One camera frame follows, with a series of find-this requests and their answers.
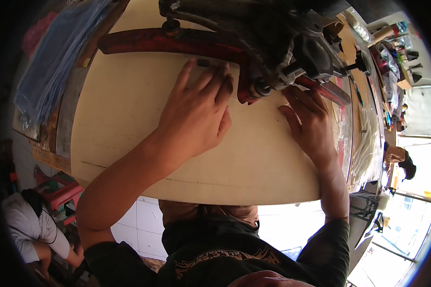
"man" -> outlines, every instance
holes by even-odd
[[[412,158],[408,155],[408,151],[398,146],[390,146],[385,141],[384,159],[386,163],[386,171],[389,172],[391,164],[397,163],[400,168],[404,169],[405,180],[411,180],[416,173],[416,165],[414,165]]]
[[[11,237],[25,263],[40,261],[41,272],[50,278],[48,267],[51,250],[74,267],[80,266],[84,259],[80,244],[75,251],[67,238],[56,226],[46,209],[43,198],[33,189],[15,193],[2,202],[5,218]]]
[[[160,201],[165,226],[162,241],[169,256],[157,274],[129,245],[115,242],[110,227],[145,189],[186,160],[217,146],[230,128],[227,103],[233,77],[228,64],[208,68],[187,88],[194,66],[193,58],[184,65],[158,128],[95,178],[79,201],[76,216],[81,242],[101,286],[345,285],[349,267],[346,183],[321,96],[296,87],[283,91],[292,108],[279,110],[294,140],[316,166],[326,215],[325,225],[297,261],[258,238],[256,207]]]

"person sitting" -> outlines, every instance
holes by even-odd
[[[397,163],[400,168],[404,169],[405,179],[411,180],[415,176],[416,166],[412,158],[408,155],[408,151],[398,146],[390,146],[385,142],[385,162],[386,170],[389,171],[391,164]]]
[[[51,248],[70,265],[80,266],[85,258],[81,244],[72,250],[39,193],[33,189],[23,190],[4,199],[2,206],[11,237],[25,263],[40,261],[41,272],[49,279]]]

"black t-shirt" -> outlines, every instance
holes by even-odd
[[[261,270],[272,270],[316,287],[342,287],[350,261],[348,237],[347,222],[328,222],[293,261],[258,238],[247,224],[186,221],[165,229],[162,241],[169,256],[158,273],[150,270],[125,242],[96,244],[85,251],[85,258],[102,287],[225,287]]]

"red stool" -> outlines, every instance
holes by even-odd
[[[70,200],[74,201],[75,209],[77,209],[78,200],[80,199],[81,193],[84,189],[73,177],[66,175],[63,172],[59,172],[53,177],[48,177],[36,164],[34,168],[34,179],[39,187],[38,192],[43,199],[51,205],[53,210],[59,210],[60,207]],[[67,225],[74,220],[75,215],[66,218],[64,220],[64,225]]]

